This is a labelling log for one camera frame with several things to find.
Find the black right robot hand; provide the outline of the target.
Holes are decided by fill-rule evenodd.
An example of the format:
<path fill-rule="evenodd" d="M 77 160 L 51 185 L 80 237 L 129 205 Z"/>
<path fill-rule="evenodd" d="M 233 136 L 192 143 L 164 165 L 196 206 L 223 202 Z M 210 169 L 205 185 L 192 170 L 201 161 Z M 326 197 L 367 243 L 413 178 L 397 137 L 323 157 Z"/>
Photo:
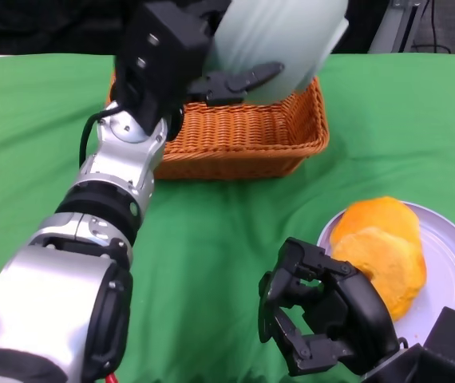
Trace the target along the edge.
<path fill-rule="evenodd" d="M 363 375 L 400 350 L 393 321 L 370 280 L 323 248 L 288 238 L 259 282 L 259 340 L 274 341 L 291 376 L 338 363 Z"/>

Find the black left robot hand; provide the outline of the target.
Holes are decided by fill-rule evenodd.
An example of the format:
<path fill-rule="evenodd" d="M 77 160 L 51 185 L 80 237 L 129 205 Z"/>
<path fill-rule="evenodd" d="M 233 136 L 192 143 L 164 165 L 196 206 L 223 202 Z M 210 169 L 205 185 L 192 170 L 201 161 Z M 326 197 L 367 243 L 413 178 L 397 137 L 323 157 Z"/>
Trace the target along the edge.
<path fill-rule="evenodd" d="M 202 22 L 201 31 L 211 38 L 203 76 L 188 86 L 188 101 L 208 106 L 273 103 L 273 91 L 252 94 L 286 68 L 274 51 L 264 51 L 275 8 L 265 1 L 187 1 L 183 9 Z"/>

